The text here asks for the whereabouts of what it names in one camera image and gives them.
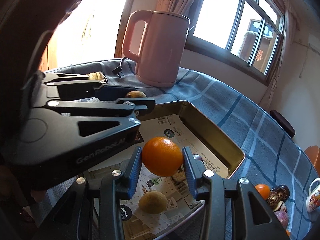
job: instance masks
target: mug handle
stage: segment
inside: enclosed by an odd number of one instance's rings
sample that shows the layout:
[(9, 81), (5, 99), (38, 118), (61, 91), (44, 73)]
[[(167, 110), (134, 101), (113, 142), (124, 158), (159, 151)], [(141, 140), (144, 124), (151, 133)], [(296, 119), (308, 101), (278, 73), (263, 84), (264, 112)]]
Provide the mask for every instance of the mug handle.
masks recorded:
[(129, 49), (132, 41), (134, 26), (136, 25), (137, 22), (144, 21), (146, 23), (146, 26), (144, 28), (144, 34), (145, 34), (146, 28), (148, 23), (150, 22), (152, 13), (153, 13), (152, 11), (138, 10), (138, 11), (135, 11), (133, 14), (131, 14), (129, 17), (127, 29), (125, 30), (124, 39), (122, 43), (122, 52), (127, 58), (135, 62), (139, 61), (139, 55), (132, 53)]
[(315, 183), (315, 182), (317, 182), (317, 181), (319, 181), (320, 182), (320, 178), (316, 178), (312, 183), (311, 183), (311, 185), (310, 185), (310, 187), (309, 187), (309, 195), (311, 195), (311, 187), (312, 187), (312, 185)]

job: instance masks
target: tablecloth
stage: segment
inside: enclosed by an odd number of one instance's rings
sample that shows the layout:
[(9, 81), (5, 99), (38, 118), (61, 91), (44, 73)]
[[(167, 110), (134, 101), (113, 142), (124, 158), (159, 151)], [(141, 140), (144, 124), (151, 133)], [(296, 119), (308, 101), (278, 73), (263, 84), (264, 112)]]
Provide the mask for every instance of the tablecloth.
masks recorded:
[[(215, 122), (245, 152), (246, 159), (231, 180), (248, 178), (252, 184), (270, 188), (285, 184), (290, 189), (286, 202), (291, 239), (302, 239), (310, 230), (319, 210), (306, 211), (311, 182), (318, 177), (306, 154), (272, 119), (247, 97), (203, 73), (180, 68), (177, 82), (171, 88), (156, 88), (139, 82), (134, 76), (135, 62), (123, 62), (122, 78), (113, 75), (119, 59), (68, 66), (52, 72), (86, 74), (102, 71), (108, 84), (130, 85), (144, 92), (156, 103), (187, 100)], [(46, 199), (34, 207), (38, 223), (61, 197), (74, 179), (50, 189)], [(226, 239), (231, 239), (231, 205), (226, 205)], [(198, 239), (202, 212), (166, 236), (166, 239)]]

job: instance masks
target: smartphone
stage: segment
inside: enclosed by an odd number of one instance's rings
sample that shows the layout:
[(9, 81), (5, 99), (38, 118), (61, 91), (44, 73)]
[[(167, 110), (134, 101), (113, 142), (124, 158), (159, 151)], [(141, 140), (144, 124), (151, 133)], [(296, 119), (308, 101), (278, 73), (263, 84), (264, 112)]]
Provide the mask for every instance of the smartphone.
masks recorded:
[(91, 80), (99, 80), (108, 82), (108, 78), (102, 72), (94, 72), (87, 74)]

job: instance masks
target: pink electric kettle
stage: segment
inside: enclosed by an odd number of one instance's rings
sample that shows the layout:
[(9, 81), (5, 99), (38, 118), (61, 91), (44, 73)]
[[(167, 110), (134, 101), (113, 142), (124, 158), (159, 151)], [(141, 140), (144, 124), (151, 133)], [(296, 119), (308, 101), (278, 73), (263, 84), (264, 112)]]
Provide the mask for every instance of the pink electric kettle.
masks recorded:
[[(138, 21), (146, 23), (139, 53), (129, 47)], [(136, 11), (131, 14), (122, 44), (123, 54), (135, 61), (139, 81), (156, 87), (174, 85), (186, 43), (190, 20), (180, 14), (165, 11)]]

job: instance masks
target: orange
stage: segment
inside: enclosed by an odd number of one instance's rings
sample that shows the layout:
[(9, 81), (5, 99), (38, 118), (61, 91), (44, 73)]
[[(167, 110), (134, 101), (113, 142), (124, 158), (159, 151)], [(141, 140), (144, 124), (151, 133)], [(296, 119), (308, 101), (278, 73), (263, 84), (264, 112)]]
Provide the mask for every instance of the orange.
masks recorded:
[(270, 188), (265, 184), (258, 184), (255, 186), (256, 190), (260, 193), (264, 200), (266, 200), (270, 195)]
[(182, 153), (175, 143), (164, 137), (154, 137), (142, 149), (142, 162), (153, 174), (174, 175), (183, 163)]

